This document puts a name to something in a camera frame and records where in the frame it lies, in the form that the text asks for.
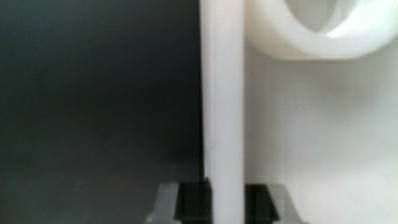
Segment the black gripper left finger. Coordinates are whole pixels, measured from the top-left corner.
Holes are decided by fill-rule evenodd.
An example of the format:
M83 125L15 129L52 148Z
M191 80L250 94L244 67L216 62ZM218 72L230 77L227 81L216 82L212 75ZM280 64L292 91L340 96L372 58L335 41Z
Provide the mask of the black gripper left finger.
M207 182L159 184L152 211L143 224L211 224L211 187Z

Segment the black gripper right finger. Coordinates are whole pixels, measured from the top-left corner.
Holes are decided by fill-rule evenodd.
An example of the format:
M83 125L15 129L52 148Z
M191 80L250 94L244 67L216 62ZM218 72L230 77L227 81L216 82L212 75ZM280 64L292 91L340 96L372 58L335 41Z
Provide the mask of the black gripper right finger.
M244 224L308 224L299 218L287 189L280 184L244 186Z

